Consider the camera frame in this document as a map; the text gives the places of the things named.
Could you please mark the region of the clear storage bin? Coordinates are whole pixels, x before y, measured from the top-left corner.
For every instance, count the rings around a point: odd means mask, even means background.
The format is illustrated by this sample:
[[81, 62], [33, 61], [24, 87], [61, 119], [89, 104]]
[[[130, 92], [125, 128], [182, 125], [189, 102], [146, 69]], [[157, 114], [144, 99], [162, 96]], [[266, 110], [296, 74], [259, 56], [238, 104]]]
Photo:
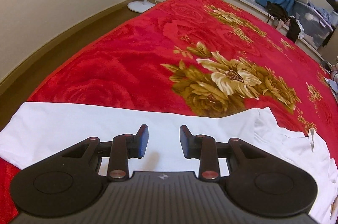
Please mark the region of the clear storage bin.
[[315, 50], [333, 33], [333, 28], [322, 15], [310, 5], [295, 1], [292, 15], [300, 22], [304, 32], [302, 38]]

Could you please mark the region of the black bag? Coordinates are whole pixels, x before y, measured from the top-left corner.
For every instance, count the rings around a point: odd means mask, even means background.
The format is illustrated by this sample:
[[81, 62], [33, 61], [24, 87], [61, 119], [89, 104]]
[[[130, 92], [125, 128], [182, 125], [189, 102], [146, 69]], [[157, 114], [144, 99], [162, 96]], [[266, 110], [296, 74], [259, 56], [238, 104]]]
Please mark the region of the black bag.
[[284, 23], [289, 21], [288, 13], [281, 5], [268, 1], [265, 8], [268, 13], [268, 21], [271, 18], [278, 19], [278, 21], [281, 20]]

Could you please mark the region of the black garment on sill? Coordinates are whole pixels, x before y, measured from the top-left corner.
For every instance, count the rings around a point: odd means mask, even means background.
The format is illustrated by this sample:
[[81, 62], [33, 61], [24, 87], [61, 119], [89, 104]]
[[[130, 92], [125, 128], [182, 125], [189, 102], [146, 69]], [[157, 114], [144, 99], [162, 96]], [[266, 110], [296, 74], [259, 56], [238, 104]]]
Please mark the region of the black garment on sill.
[[293, 16], [289, 18], [289, 30], [286, 37], [292, 42], [296, 42], [298, 39], [302, 39], [304, 37], [303, 26]]

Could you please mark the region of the white shirt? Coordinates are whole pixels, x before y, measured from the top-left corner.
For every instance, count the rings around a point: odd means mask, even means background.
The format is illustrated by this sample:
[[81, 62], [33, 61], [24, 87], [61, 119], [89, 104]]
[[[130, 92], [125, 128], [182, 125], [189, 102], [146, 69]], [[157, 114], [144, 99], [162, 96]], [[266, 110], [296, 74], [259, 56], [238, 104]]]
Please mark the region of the white shirt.
[[310, 174], [317, 197], [309, 212], [318, 223], [337, 221], [337, 165], [316, 130], [307, 134], [277, 123], [268, 107], [210, 118], [70, 103], [26, 102], [1, 131], [1, 158], [24, 169], [85, 139], [110, 142], [147, 126], [142, 159], [131, 159], [130, 172], [199, 172], [193, 154], [203, 140], [244, 141]]

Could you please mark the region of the red floral blanket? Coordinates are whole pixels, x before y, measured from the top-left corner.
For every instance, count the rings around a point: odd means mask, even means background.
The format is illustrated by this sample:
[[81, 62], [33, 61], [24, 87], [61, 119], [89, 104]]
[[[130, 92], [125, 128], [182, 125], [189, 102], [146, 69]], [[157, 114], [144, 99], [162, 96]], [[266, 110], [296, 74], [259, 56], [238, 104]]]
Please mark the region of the red floral blanket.
[[1, 131], [1, 222], [18, 214], [10, 182], [88, 138], [147, 124], [141, 170], [196, 171], [178, 131], [238, 137], [311, 174], [311, 216], [337, 218], [337, 102], [324, 68], [279, 31], [222, 0], [167, 0], [53, 71]]

